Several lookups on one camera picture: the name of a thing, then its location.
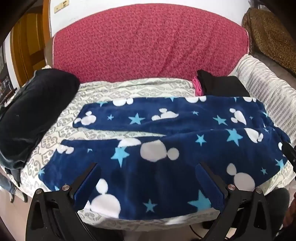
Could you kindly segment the wall switch plate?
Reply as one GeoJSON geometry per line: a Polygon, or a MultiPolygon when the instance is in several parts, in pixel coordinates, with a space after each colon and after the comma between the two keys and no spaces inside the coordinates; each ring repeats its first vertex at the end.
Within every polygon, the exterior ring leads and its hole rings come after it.
{"type": "Polygon", "coordinates": [[[69,0],[63,0],[61,3],[59,3],[54,7],[54,13],[59,12],[63,8],[67,7],[68,5],[69,5],[69,0]]]}

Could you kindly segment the wooden door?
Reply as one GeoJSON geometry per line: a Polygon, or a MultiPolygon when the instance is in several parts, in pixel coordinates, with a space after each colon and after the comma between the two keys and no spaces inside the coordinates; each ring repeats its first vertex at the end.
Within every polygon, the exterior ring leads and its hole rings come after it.
{"type": "Polygon", "coordinates": [[[21,87],[46,65],[45,47],[50,39],[50,1],[35,1],[11,30],[11,58],[21,87]]]}

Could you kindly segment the black cushion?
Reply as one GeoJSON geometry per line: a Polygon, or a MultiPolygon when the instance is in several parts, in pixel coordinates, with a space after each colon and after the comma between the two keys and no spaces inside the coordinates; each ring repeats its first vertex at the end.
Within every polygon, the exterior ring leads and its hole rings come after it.
{"type": "Polygon", "coordinates": [[[37,70],[7,105],[1,105],[1,165],[20,184],[32,151],[74,99],[79,79],[58,69],[37,70]]]}

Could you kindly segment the red patterned sofa backrest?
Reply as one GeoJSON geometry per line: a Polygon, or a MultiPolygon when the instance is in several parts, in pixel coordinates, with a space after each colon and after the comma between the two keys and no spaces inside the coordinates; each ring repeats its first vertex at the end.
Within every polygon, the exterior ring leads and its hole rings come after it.
{"type": "Polygon", "coordinates": [[[78,20],[53,37],[53,66],[91,81],[229,75],[248,53],[247,31],[202,9],[134,4],[78,20]]]}

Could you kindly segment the grey patterned seat cover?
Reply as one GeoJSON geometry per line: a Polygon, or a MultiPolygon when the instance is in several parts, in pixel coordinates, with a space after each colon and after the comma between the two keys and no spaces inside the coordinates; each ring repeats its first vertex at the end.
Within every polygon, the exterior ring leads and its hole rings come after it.
{"type": "MultiPolygon", "coordinates": [[[[48,164],[56,148],[63,140],[107,140],[110,137],[129,138],[135,136],[135,132],[92,131],[87,128],[75,129],[73,122],[84,105],[142,97],[200,96],[194,94],[192,84],[189,81],[174,78],[140,79],[121,83],[96,81],[82,84],[74,99],[62,111],[57,121],[33,150],[29,161],[21,172],[21,189],[29,196],[33,196],[34,192],[39,188],[52,191],[40,180],[40,172],[48,164]]],[[[277,174],[257,187],[261,188],[264,194],[268,194],[276,188],[289,185],[294,178],[295,172],[292,164],[287,160],[277,174]]],[[[136,232],[167,230],[191,225],[215,219],[217,214],[217,211],[211,207],[210,209],[172,218],[128,220],[103,216],[91,211],[89,208],[79,211],[82,220],[90,225],[136,232]]]]}

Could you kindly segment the navy fleece star pants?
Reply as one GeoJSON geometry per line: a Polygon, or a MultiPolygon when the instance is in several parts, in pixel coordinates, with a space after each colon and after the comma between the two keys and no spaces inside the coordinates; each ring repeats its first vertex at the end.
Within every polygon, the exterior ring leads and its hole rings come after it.
{"type": "Polygon", "coordinates": [[[98,172],[75,202],[103,216],[172,218],[214,206],[205,163],[224,182],[252,191],[287,162],[288,135],[252,97],[142,97],[83,106],[75,129],[135,132],[107,140],[63,140],[40,180],[52,191],[92,163],[98,172]]]}

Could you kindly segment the pink folded garment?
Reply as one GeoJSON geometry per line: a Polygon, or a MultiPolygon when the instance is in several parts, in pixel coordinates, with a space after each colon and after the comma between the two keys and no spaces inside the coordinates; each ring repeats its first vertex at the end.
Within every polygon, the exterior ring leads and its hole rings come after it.
{"type": "Polygon", "coordinates": [[[197,77],[194,77],[192,79],[192,84],[195,90],[195,95],[196,96],[202,96],[203,95],[203,89],[201,87],[201,84],[199,82],[199,80],[197,79],[197,77]]]}

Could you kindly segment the leopard print cushion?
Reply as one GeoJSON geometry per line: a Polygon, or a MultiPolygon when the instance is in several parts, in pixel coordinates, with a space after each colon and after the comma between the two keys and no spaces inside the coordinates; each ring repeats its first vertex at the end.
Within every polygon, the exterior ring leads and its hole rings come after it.
{"type": "Polygon", "coordinates": [[[295,40],[270,11],[249,8],[242,27],[250,38],[250,53],[260,52],[295,74],[295,40]]]}

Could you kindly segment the black folded garment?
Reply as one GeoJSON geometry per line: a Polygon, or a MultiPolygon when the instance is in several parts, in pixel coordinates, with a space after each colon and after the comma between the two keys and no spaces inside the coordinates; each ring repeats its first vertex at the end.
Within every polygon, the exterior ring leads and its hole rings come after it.
{"type": "Polygon", "coordinates": [[[197,80],[202,95],[222,97],[250,97],[241,81],[235,76],[214,76],[205,70],[197,71],[197,80]]]}

